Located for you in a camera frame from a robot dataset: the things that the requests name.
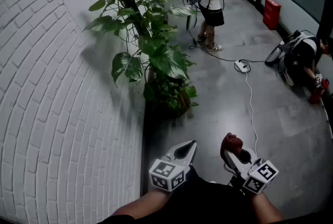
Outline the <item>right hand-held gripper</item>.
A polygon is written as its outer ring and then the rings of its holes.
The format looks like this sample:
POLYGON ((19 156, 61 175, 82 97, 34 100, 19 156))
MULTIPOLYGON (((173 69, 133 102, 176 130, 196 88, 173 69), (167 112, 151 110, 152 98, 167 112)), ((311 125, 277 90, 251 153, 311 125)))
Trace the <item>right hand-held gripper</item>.
POLYGON ((240 155, 225 150, 229 167, 235 171, 231 185, 239 190, 260 194, 279 174, 279 170, 269 161, 258 158, 253 149, 244 147, 240 155))

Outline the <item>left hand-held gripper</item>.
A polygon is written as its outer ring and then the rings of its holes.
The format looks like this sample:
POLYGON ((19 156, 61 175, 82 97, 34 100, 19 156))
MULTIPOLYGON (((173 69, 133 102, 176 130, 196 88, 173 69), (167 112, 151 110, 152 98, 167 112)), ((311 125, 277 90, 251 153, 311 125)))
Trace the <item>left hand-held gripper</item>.
POLYGON ((151 185, 173 192, 186 181, 197 152, 197 141, 190 140, 172 146, 166 156, 170 160, 156 159, 149 170, 151 185))

